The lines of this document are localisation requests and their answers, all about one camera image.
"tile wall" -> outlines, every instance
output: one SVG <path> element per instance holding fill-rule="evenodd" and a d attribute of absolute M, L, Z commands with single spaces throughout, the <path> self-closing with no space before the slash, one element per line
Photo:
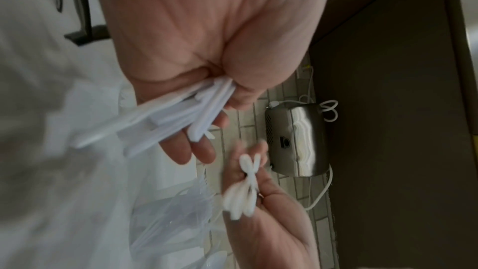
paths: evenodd
<path fill-rule="evenodd" d="M 309 62 L 309 56 L 306 54 L 301 66 L 306 66 Z M 217 154 L 216 160 L 214 163 L 208 165 L 197 163 L 198 173 L 205 172 L 207 181 L 215 192 L 220 192 L 221 190 L 220 172 L 223 169 L 225 157 L 229 154 L 234 142 L 237 139 L 241 139 L 245 141 L 247 145 L 253 145 L 258 139 L 265 139 L 264 112 L 268 103 L 275 100 L 297 100 L 299 96 L 307 94 L 308 83 L 308 79 L 297 79 L 297 76 L 294 73 L 284 83 L 265 92 L 254 103 L 254 106 L 250 110 L 244 112 L 238 112 L 236 110 L 226 111 L 231 120 L 230 125 L 223 130 L 218 128 L 213 128 L 211 130 L 211 133 L 216 137 L 216 139 L 212 140 Z M 308 178 L 292 178 L 275 172 L 272 172 L 272 176 L 292 197 L 297 199 L 304 206 L 309 205 Z M 325 183 L 327 183 L 327 177 L 313 177 L 311 182 L 311 199 L 313 201 L 322 191 Z M 321 269 L 338 269 L 339 263 L 328 194 L 319 201 L 317 206 L 313 211 L 310 211 L 309 214 L 319 247 Z M 218 224 L 224 225 L 222 216 L 219 218 Z M 234 259 L 226 234 L 211 232 L 210 238 L 204 243 L 205 252 L 217 243 L 220 243 L 221 250 L 226 250 L 229 253 L 225 269 L 239 269 L 239 265 Z"/>

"hand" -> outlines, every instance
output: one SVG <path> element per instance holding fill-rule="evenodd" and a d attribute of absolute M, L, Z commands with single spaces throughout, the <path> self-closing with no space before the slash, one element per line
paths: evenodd
<path fill-rule="evenodd" d="M 264 169 L 267 143 L 247 150 L 241 142 L 231 152 L 223 173 L 223 193 L 242 181 L 245 174 L 239 156 L 261 154 L 256 174 L 259 191 L 254 215 L 231 221 L 224 213 L 229 242 L 241 269 L 316 269 L 320 268 L 317 245 L 309 216 L 302 205 L 285 193 Z"/>
<path fill-rule="evenodd" d="M 210 76 L 238 88 L 229 101 L 249 107 L 299 65 L 326 0 L 100 0 L 119 64 L 145 102 Z M 218 126 L 227 124 L 221 114 Z M 177 163 L 204 162 L 214 149 L 185 133 L 161 143 Z"/>

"stainless steel toaster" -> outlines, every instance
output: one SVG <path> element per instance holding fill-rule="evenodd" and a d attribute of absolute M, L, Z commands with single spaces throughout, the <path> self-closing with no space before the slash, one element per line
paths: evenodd
<path fill-rule="evenodd" d="M 273 171 L 292 177 L 311 177 L 327 172 L 325 123 L 319 105 L 267 109 L 265 125 Z"/>

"toaster vent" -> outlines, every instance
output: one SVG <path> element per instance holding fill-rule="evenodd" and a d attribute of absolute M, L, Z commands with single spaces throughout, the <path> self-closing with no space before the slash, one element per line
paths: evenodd
<path fill-rule="evenodd" d="M 274 140 L 272 136 L 272 122 L 269 115 L 265 115 L 265 133 L 267 136 L 267 144 L 271 146 Z"/>

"power cord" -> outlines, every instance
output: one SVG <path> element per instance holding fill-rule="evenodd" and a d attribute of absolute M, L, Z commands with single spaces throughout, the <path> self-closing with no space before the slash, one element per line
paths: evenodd
<path fill-rule="evenodd" d="M 277 107 L 277 106 L 279 106 L 280 104 L 283 104 L 283 103 L 297 103 L 297 104 L 314 103 L 315 101 L 312 99 L 312 96 L 311 96 L 311 93 L 312 93 L 311 92 L 312 76 L 314 75 L 314 68 L 312 66 L 310 66 L 310 69 L 311 69 L 311 73 L 310 73 L 309 85 L 308 85 L 308 88 L 307 88 L 307 95 L 300 96 L 298 101 L 296 101 L 296 100 L 271 101 L 269 103 L 269 108 Z M 307 102 L 300 101 L 304 97 L 307 98 Z M 332 119 L 324 118 L 325 122 L 334 122 L 334 121 L 337 120 L 337 118 L 339 117 L 339 113 L 337 112 L 337 110 L 335 108 L 338 105 L 339 105 L 339 102 L 337 100 L 327 100 L 327 101 L 324 101 L 324 102 L 319 104 L 319 106 L 322 108 L 322 112 L 331 111 L 331 112 L 334 113 L 334 117 Z M 309 178 L 309 207 L 306 207 L 305 211 L 312 210 L 317 205 L 317 203 L 320 201 L 320 199 L 322 199 L 322 197 L 325 195 L 327 190 L 329 189 L 330 184 L 332 183 L 332 178 L 334 177 L 334 173 L 332 171 L 332 166 L 329 165 L 329 170 L 328 171 L 329 171 L 329 180 L 327 181 L 327 184 L 325 185 L 324 189 L 322 189 L 319 196 L 314 200 L 314 202 L 312 204 L 310 203 L 311 202 L 311 197 L 312 197 L 312 177 Z"/>

